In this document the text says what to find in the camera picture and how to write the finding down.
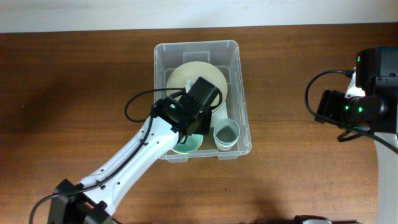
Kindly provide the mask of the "mint small bowl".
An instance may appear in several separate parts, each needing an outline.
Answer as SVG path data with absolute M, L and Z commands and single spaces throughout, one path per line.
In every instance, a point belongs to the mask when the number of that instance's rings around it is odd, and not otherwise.
M 178 154 L 188 154 L 189 152 L 197 150 L 203 143 L 203 135 L 192 134 L 183 137 L 173 148 L 173 152 Z

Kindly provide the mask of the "grey paper cup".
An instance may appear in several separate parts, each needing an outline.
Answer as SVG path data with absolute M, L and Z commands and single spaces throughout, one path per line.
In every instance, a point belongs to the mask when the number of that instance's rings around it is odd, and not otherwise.
M 239 124 L 233 119 L 222 119 L 213 130 L 214 140 L 219 142 L 237 142 L 240 136 Z

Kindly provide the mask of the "cream paper cup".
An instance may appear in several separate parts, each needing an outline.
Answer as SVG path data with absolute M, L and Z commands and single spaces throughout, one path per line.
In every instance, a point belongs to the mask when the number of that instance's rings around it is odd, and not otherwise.
M 230 150 L 234 145 L 233 145 L 233 144 L 232 144 L 232 145 L 217 144 L 216 146 L 217 146 L 217 148 L 218 148 L 219 150 L 221 150 L 221 151 L 228 151 L 228 150 Z

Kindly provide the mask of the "green paper cup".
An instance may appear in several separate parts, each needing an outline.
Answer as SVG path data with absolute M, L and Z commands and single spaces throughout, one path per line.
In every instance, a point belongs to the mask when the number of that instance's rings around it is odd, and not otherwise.
M 219 142 L 215 139 L 215 144 L 218 149 L 220 149 L 222 151 L 227 151 L 227 150 L 230 150 L 236 144 L 236 141 L 235 142 Z

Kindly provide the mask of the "cream bowl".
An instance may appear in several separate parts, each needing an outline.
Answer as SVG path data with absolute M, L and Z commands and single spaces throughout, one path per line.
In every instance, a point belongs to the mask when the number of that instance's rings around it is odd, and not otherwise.
M 221 70 L 214 65 L 201 61 L 185 63 L 177 67 L 171 73 L 169 79 L 167 80 L 166 88 L 184 88 L 188 80 L 190 80 L 190 84 L 193 85 L 198 77 L 203 77 L 221 91 L 221 104 L 212 110 L 212 112 L 215 113 L 222 107 L 226 100 L 228 94 L 228 84 Z

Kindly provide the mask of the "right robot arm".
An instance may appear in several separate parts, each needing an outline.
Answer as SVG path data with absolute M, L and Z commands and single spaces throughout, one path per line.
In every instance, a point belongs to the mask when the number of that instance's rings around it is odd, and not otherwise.
M 397 223 L 397 48 L 375 47 L 356 54 L 345 92 L 326 90 L 317 110 L 304 93 L 305 107 L 319 123 L 343 129 L 339 142 L 367 137 L 374 141 L 378 164 L 377 222 Z

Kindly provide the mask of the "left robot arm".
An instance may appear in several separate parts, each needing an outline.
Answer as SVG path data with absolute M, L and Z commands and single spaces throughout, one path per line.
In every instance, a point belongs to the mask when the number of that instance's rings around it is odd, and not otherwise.
M 142 128 L 108 162 L 76 185 L 61 181 L 53 193 L 32 208 L 50 202 L 48 223 L 116 223 L 119 203 L 144 172 L 178 143 L 192 134 L 207 135 L 213 109 L 223 102 L 222 91 L 203 77 L 189 90 L 170 88 L 171 95 L 157 100 Z

